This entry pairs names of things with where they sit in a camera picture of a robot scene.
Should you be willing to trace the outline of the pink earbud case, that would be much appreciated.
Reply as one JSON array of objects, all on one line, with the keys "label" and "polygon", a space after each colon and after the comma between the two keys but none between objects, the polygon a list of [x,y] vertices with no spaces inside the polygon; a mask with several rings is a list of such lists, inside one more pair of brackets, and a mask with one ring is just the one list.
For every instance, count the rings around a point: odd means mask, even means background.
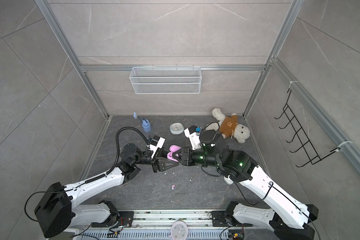
[{"label": "pink earbud case", "polygon": [[182,148],[177,145],[170,146],[170,151],[167,154],[167,159],[179,162],[179,153],[181,152]]}]

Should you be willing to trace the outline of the white earbud case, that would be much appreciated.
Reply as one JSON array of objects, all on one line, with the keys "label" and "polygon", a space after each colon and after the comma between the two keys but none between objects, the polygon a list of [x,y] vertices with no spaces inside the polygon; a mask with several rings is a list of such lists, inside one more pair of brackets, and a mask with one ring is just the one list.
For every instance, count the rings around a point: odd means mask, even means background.
[{"label": "white earbud case", "polygon": [[226,178],[226,177],[224,177],[224,181],[225,181],[228,185],[232,185],[232,184],[234,183],[230,178]]}]

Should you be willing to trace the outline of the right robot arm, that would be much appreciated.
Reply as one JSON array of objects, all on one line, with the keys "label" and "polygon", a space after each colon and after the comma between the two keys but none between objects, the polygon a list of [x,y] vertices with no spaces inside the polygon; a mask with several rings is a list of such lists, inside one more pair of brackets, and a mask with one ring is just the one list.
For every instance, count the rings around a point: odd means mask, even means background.
[{"label": "right robot arm", "polygon": [[259,197],[246,204],[232,201],[224,217],[230,226],[254,225],[268,229],[280,240],[312,240],[319,210],[293,198],[273,181],[247,153],[232,150],[215,130],[184,130],[190,147],[172,145],[168,158],[184,166],[214,167],[228,185],[241,186]]}]

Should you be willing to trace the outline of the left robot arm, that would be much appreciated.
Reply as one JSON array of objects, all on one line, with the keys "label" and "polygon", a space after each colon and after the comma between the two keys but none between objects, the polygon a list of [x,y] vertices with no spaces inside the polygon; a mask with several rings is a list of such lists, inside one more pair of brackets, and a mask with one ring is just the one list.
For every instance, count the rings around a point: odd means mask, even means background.
[{"label": "left robot arm", "polygon": [[[144,151],[135,144],[120,147],[119,135],[125,130],[137,132],[146,144]],[[136,128],[124,127],[116,133],[116,160],[112,167],[90,179],[63,186],[60,182],[50,185],[42,191],[43,197],[35,207],[34,222],[39,223],[45,238],[52,238],[62,233],[76,220],[79,215],[74,212],[82,202],[115,186],[133,179],[139,172],[138,164],[152,165],[154,172],[166,170],[165,161],[179,164],[181,147],[172,145],[168,150],[163,148],[165,139],[154,136],[145,138]]]}]

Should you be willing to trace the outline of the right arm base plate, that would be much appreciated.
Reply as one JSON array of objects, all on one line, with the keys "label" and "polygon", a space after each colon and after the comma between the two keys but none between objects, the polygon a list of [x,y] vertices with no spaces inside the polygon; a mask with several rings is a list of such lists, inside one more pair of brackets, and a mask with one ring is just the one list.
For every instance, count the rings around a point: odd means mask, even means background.
[{"label": "right arm base plate", "polygon": [[240,224],[233,217],[225,214],[225,211],[211,211],[209,215],[213,227],[252,227],[252,224]]}]

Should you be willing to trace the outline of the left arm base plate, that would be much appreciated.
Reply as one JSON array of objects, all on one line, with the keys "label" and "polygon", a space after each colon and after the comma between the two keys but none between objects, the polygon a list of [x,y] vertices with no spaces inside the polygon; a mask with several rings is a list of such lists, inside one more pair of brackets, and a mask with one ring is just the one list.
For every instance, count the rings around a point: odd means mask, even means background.
[{"label": "left arm base plate", "polygon": [[133,211],[121,211],[117,214],[111,214],[103,223],[92,223],[92,228],[117,228],[130,227],[134,221]]}]

